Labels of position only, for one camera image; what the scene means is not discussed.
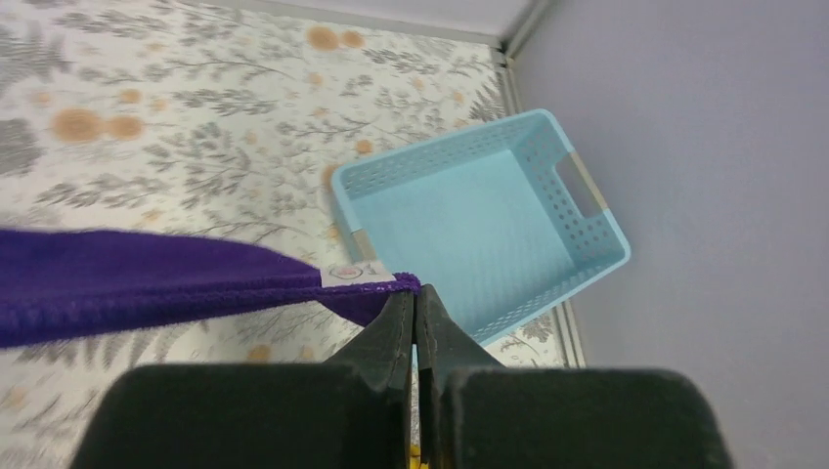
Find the purple towel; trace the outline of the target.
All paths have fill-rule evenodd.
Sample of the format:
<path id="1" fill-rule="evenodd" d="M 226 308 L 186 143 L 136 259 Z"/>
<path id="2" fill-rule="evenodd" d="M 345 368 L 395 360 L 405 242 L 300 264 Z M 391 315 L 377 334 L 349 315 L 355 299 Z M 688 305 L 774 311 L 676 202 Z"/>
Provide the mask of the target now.
<path id="1" fill-rule="evenodd" d="M 119 231 L 1 233 L 5 348 L 206 320 L 316 301 L 367 325 L 390 295 L 419 292 L 408 273 L 336 279 L 258 245 Z"/>

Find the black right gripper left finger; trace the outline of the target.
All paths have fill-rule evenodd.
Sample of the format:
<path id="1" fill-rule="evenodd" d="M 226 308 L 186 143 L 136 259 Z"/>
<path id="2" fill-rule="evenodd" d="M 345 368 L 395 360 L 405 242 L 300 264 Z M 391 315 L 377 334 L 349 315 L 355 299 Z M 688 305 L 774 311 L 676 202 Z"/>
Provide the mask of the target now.
<path id="1" fill-rule="evenodd" d="M 316 363 L 145 365 L 106 392 L 75 468 L 405 468 L 415 298 Z"/>

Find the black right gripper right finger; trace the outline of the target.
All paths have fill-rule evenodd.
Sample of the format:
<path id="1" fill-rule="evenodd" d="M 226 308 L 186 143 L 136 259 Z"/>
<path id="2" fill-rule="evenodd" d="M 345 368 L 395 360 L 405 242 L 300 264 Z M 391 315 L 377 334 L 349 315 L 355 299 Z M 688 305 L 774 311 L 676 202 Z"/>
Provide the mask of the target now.
<path id="1" fill-rule="evenodd" d="M 425 468 L 729 468 L 708 401 L 666 369 L 510 368 L 415 301 Z"/>

